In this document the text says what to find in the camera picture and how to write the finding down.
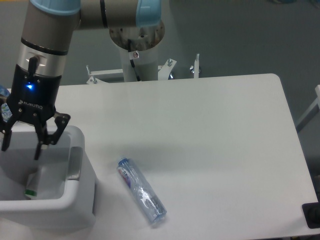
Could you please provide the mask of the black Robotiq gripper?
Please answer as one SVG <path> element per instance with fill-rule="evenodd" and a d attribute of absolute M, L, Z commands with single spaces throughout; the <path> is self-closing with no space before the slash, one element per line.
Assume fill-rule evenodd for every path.
<path fill-rule="evenodd" d="M 12 116 L 5 122 L 0 112 L 2 151 L 5 152 L 9 148 L 12 127 L 17 121 L 34 125 L 38 139 L 34 154 L 36 161 L 40 158 L 44 145 L 57 144 L 71 119 L 69 114 L 60 113 L 55 108 L 61 78 L 37 74 L 29 76 L 27 71 L 16 65 L 11 93 L 6 101 Z M 56 131 L 52 134 L 49 134 L 47 129 L 47 120 L 50 118 L 54 118 L 56 124 Z"/>

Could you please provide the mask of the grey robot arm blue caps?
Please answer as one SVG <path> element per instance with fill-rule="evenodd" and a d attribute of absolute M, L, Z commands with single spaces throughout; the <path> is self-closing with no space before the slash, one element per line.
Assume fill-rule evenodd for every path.
<path fill-rule="evenodd" d="M 153 27 L 161 14 L 158 0 L 30 0 L 11 92 L 0 98 L 11 112 L 0 122 L 2 151 L 16 122 L 35 128 L 35 160 L 43 146 L 59 141 L 71 117 L 58 112 L 55 102 L 75 30 Z"/>

